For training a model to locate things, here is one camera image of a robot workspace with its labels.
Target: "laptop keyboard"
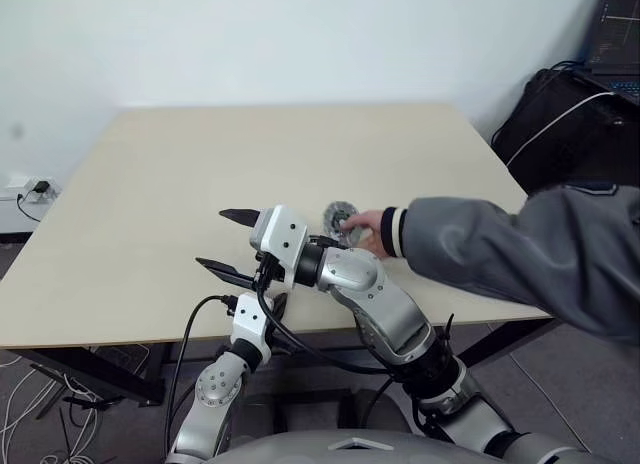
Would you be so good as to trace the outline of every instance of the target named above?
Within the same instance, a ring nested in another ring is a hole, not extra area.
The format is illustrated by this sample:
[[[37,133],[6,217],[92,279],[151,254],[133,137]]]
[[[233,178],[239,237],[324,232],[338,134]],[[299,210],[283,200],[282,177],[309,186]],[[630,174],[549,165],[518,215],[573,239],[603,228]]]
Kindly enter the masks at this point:
[[[640,81],[611,81],[609,82],[609,86],[613,90],[613,92],[619,94],[628,94],[634,99],[638,99],[640,97]]]

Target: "gray fabric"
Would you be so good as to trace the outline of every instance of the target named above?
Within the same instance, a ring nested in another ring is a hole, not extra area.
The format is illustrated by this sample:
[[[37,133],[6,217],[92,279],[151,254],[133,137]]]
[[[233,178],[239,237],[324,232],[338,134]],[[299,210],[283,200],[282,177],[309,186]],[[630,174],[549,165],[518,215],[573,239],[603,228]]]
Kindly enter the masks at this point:
[[[640,344],[640,189],[556,187],[518,215],[481,200],[415,200],[404,254],[425,277],[538,306],[616,342]]]

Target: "beige tabletop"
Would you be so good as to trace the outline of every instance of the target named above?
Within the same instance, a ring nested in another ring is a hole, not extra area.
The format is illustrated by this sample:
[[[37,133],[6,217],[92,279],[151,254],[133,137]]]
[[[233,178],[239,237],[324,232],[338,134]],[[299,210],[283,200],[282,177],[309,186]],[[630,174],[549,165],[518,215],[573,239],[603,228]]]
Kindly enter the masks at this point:
[[[0,281],[0,347],[179,339],[196,302],[240,293],[194,261],[252,274],[249,228],[228,207],[286,204],[321,231],[331,201],[360,210],[420,196],[484,198],[517,211],[525,194],[465,118],[442,104],[148,109],[123,112]],[[392,279],[435,324],[543,317],[389,260]],[[350,312],[302,286],[294,330],[351,327]],[[226,335],[212,302],[192,336]]]

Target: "floor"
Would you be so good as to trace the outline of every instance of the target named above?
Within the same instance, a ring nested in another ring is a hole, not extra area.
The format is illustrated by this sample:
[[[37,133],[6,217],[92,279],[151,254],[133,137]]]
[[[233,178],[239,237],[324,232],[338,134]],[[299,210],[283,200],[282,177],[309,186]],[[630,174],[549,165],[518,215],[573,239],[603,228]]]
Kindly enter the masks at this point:
[[[0,245],[0,276],[20,250],[17,245]],[[488,332],[485,325],[457,326],[453,330],[454,350],[460,351]],[[319,342],[322,336],[315,336]],[[213,343],[199,342],[189,351],[210,352]],[[515,352],[521,365],[550,395],[568,421],[595,453],[623,464],[637,464],[640,456],[640,353],[620,351],[568,326],[551,333]],[[14,355],[0,351],[0,364]],[[0,368],[0,419],[4,419],[6,402],[16,383],[28,372],[22,360]],[[203,366],[190,365],[180,382],[184,389]],[[518,430],[543,432],[576,444],[565,423],[541,392],[508,357],[474,368],[474,376],[486,392],[502,407]],[[33,376],[16,393],[12,409],[19,412],[46,383],[46,378]],[[337,369],[292,369],[265,371],[254,376],[249,393],[319,390],[328,388],[376,388],[379,378],[359,377]],[[388,391],[401,409],[408,410],[407,399],[399,386]],[[310,412],[308,406],[290,410],[294,428],[319,428],[335,421],[330,405]],[[41,421],[27,417],[19,426],[11,443],[9,462],[38,463],[40,459],[64,449],[64,435],[56,408]],[[122,402],[103,413],[97,436],[85,452],[95,464],[116,457],[113,463],[162,462],[161,435],[164,408],[139,408],[133,402]],[[76,420],[82,414],[77,411]]]

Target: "laptop screen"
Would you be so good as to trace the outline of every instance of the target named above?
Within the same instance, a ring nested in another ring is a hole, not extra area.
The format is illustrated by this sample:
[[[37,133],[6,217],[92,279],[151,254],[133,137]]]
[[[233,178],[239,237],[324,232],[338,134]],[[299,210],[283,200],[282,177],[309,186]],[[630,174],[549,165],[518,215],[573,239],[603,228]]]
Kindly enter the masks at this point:
[[[640,71],[640,0],[605,0],[589,55],[591,69]]]

